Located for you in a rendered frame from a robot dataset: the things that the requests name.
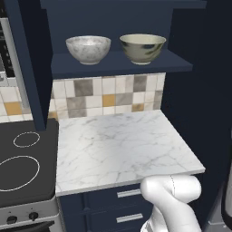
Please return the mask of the navy cabinet door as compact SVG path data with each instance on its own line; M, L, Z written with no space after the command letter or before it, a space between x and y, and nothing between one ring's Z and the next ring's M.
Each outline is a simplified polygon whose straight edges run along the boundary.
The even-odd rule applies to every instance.
M53 49L40 0L4 0L34 126L45 131L51 99Z

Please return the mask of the cream bowl with green pattern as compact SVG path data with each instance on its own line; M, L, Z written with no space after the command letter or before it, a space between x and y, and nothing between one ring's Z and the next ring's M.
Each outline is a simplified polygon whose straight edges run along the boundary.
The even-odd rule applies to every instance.
M132 63L146 65L160 55L167 39L154 34L125 34L120 41L122 50Z

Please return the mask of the grey marbled bowl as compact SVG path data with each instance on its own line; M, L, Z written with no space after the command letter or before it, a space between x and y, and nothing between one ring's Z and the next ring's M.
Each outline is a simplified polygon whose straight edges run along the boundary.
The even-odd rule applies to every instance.
M86 65L98 64L111 47L111 39L96 35L71 37L65 43L72 57Z

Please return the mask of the navy drawer front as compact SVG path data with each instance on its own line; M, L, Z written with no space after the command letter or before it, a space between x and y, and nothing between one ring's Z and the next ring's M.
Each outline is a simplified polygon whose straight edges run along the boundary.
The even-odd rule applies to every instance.
M128 206L143 200L142 195L118 198L117 192L139 189L139 184L122 186L117 188L106 188L59 197L63 213L71 215L82 213L87 210L99 210L102 208L113 208L117 206Z
M137 205L114 208L92 213L65 216L67 232L140 232L141 226L150 217L151 206ZM139 214L142 219L117 223L116 218Z

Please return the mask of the tall navy cupboard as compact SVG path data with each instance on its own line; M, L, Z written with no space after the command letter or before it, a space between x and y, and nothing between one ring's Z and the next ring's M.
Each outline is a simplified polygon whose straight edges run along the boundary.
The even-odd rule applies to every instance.
M230 166L232 0L174 10L169 49L193 64L190 72L166 75L161 109L206 168L197 175L201 196L190 203L206 227Z

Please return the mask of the black hob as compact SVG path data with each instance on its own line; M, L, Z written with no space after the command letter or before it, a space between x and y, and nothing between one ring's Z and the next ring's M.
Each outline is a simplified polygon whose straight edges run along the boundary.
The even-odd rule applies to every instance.
M51 199L55 192L59 124L0 123L0 208Z

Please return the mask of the grey and black microwave oven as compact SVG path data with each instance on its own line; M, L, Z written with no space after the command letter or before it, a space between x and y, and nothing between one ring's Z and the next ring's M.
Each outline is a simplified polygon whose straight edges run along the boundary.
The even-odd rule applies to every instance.
M23 106L29 107L4 0L0 0L0 87L17 87Z

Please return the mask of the navy wall cabinet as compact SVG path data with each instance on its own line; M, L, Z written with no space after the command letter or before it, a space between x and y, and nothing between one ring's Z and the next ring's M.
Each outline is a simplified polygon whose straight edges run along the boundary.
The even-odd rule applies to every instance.
M189 38L177 35L172 16L191 14L207 5L205 0L40 0L50 29L53 78L95 77L134 73L188 72L193 64L179 53ZM147 65L132 63L124 54L120 37L125 34L156 34L167 39L161 54ZM111 48L95 65L83 65L68 52L65 40L79 35L111 39Z

